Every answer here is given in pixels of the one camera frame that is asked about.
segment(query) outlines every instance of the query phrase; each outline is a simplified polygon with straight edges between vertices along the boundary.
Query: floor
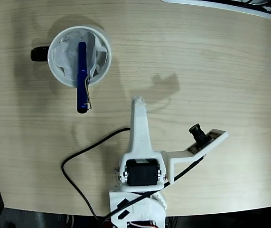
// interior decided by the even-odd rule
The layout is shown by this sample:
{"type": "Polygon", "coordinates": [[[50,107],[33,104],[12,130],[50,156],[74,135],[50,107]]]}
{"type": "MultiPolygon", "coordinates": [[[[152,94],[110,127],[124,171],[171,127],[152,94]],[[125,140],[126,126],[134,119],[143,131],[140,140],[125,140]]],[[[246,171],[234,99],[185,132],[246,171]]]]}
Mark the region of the floor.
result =
{"type": "MultiPolygon", "coordinates": [[[[74,228],[96,227],[93,217],[74,216],[73,218],[74,228]]],[[[16,209],[5,208],[0,217],[0,228],[71,228],[71,225],[72,216],[16,209]]],[[[271,227],[271,208],[216,215],[182,216],[178,217],[174,228],[252,227],[271,227]]]]}

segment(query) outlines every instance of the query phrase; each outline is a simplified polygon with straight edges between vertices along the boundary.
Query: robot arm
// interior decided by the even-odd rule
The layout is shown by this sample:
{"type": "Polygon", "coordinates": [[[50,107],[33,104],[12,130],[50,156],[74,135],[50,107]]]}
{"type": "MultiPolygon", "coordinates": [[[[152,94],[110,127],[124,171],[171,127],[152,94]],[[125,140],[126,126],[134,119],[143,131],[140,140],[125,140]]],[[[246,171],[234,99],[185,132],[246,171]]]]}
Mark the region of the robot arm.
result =
{"type": "MultiPolygon", "coordinates": [[[[137,198],[137,193],[163,189],[166,179],[174,184],[176,163],[195,162],[228,137],[227,132],[216,129],[205,134],[198,124],[189,131],[196,142],[184,151],[154,151],[150,142],[145,101],[140,96],[132,99],[129,147],[118,168],[119,186],[115,186],[109,193],[111,211],[137,198]]],[[[157,192],[113,215],[111,221],[118,228],[129,228],[133,227],[132,223],[151,221],[158,228],[164,228],[166,208],[165,198],[161,192],[157,192]]]]}

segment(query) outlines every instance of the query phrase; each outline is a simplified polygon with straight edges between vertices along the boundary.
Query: metal clip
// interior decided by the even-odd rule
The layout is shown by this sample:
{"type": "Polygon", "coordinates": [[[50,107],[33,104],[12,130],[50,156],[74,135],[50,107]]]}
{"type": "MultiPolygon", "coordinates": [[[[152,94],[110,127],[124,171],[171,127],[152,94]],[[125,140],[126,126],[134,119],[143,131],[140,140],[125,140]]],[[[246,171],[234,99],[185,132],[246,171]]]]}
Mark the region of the metal clip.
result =
{"type": "Polygon", "coordinates": [[[90,100],[90,95],[89,95],[89,90],[88,90],[88,87],[89,87],[89,83],[90,83],[90,76],[87,76],[86,79],[84,80],[84,87],[86,89],[86,93],[87,93],[87,97],[88,97],[88,110],[91,110],[92,109],[92,105],[91,105],[91,100],[90,100]]]}

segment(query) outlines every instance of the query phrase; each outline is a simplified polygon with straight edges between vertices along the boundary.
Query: blue tool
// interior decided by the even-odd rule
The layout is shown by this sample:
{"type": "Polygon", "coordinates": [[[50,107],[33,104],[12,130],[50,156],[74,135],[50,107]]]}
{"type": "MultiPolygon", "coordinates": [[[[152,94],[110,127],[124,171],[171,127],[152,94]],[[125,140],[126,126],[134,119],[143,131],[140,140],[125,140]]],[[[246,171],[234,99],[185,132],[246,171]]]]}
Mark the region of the blue tool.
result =
{"type": "Polygon", "coordinates": [[[80,42],[78,44],[77,111],[81,114],[91,109],[88,79],[86,43],[80,42]]]}

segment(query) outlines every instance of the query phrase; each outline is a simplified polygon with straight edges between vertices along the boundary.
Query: white bracket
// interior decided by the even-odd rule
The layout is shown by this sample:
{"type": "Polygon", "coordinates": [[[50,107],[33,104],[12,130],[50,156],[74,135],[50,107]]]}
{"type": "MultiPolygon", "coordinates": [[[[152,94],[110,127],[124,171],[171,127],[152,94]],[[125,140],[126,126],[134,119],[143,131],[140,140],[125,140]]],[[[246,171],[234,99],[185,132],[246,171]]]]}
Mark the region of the white bracket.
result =
{"type": "Polygon", "coordinates": [[[149,126],[147,119],[146,104],[142,97],[136,96],[132,99],[131,107],[131,130],[128,152],[125,153],[120,162],[119,179],[120,188],[126,192],[158,191],[164,188],[166,167],[160,152],[154,151],[150,142],[149,126]],[[125,166],[128,160],[156,159],[159,163],[160,177],[156,185],[129,186],[125,175],[125,166]]]}
{"type": "Polygon", "coordinates": [[[161,152],[166,164],[167,179],[170,182],[170,184],[174,184],[174,177],[175,177],[174,166],[176,163],[195,162],[196,160],[205,156],[208,152],[213,150],[216,146],[218,146],[221,142],[223,142],[228,137],[227,132],[217,130],[217,129],[212,129],[206,135],[211,136],[211,142],[207,146],[203,147],[202,149],[197,149],[195,147],[196,143],[194,143],[184,151],[175,151],[175,152],[162,151],[161,152]]]}

